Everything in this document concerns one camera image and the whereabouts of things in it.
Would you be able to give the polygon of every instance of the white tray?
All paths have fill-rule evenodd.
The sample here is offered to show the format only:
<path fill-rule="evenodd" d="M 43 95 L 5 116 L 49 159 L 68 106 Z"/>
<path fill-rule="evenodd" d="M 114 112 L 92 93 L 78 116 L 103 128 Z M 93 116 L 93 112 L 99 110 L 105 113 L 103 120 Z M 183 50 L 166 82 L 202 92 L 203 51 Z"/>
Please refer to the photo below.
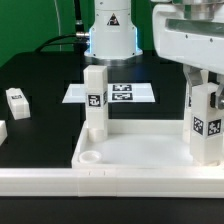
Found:
<path fill-rule="evenodd" d="M 1 196 L 224 198 L 224 166 L 194 165 L 182 121 L 109 120 L 108 140 L 88 141 L 85 124 L 72 169 L 0 169 Z M 97 150 L 99 164 L 79 155 Z"/>

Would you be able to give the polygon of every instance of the black table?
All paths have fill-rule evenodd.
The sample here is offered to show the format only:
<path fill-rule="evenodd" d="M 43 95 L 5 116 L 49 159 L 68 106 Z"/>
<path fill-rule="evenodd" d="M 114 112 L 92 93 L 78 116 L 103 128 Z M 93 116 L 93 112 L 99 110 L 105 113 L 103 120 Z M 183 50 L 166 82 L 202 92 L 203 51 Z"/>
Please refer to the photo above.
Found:
<path fill-rule="evenodd" d="M 66 168 L 85 120 L 84 104 L 62 104 L 71 83 L 83 83 L 88 66 L 79 53 L 22 53 L 0 69 L 0 120 L 8 138 L 0 148 L 0 167 Z M 109 83 L 151 82 L 156 103 L 109 105 L 111 119 L 182 119 L 185 78 L 182 65 L 145 52 L 141 63 L 109 69 Z M 31 118 L 14 120 L 5 90 L 21 88 Z"/>
<path fill-rule="evenodd" d="M 70 168 L 85 120 L 84 104 L 62 104 L 71 83 L 83 83 L 88 66 L 79 53 L 22 53 L 0 69 L 0 120 L 8 138 L 1 168 Z M 182 119 L 182 65 L 144 52 L 141 63 L 109 69 L 109 83 L 151 82 L 156 103 L 109 105 L 111 119 Z M 31 118 L 15 121 L 5 90 L 21 88 Z M 10 223 L 223 223 L 222 199 L 1 197 L 0 222 Z"/>

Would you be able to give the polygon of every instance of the cable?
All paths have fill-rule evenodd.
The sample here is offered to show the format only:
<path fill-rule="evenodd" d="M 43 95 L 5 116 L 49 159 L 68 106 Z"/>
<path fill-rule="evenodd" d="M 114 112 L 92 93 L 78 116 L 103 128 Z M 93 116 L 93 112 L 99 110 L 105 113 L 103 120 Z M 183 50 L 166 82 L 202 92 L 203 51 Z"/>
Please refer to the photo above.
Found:
<path fill-rule="evenodd" d="M 42 49 L 44 49 L 45 47 L 48 47 L 48 46 L 56 46 L 56 45 L 69 45 L 69 44 L 88 44 L 88 41 L 85 39 L 76 39 L 74 42 L 69 42 L 69 43 L 52 43 L 52 42 L 55 42 L 57 40 L 63 40 L 63 39 L 66 39 L 66 38 L 71 38 L 71 37 L 76 37 L 75 34 L 67 34 L 67 35 L 62 35 L 62 36 L 59 36 L 59 37 L 54 37 L 48 41 L 46 41 L 45 43 L 43 43 L 41 46 L 39 46 L 35 52 L 36 53 L 40 53 Z"/>
<path fill-rule="evenodd" d="M 59 13 L 59 9 L 58 9 L 57 0 L 54 0 L 54 5 L 55 5 L 56 14 L 57 14 L 57 21 L 58 21 L 58 35 L 61 36 L 61 18 L 60 18 L 60 13 Z"/>
<path fill-rule="evenodd" d="M 75 24 L 76 32 L 83 32 L 84 25 L 81 16 L 80 0 L 74 0 L 74 7 L 75 7 L 75 19 L 76 19 Z"/>

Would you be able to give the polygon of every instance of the circular recess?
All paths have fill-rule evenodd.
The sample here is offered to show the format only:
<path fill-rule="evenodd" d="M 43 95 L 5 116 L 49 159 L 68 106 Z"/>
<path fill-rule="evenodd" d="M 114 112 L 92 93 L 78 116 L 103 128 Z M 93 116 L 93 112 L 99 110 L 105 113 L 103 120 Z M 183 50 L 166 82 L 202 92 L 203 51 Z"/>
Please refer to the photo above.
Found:
<path fill-rule="evenodd" d="M 102 154 L 97 151 L 86 151 L 79 155 L 79 162 L 85 164 L 99 163 L 102 159 Z"/>

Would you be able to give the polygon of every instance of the green background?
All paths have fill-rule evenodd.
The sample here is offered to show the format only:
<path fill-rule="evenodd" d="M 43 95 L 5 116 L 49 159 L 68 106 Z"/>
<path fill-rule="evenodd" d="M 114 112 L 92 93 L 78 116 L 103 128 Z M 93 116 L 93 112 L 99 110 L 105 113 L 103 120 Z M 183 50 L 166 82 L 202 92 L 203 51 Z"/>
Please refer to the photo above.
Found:
<path fill-rule="evenodd" d="M 75 32 L 73 0 L 57 0 L 61 34 Z M 94 0 L 80 0 L 85 30 L 94 22 Z M 139 47 L 153 49 L 152 8 L 149 0 L 132 0 L 132 21 L 139 30 Z M 33 51 L 58 36 L 54 0 L 0 0 L 0 66 L 13 55 Z"/>

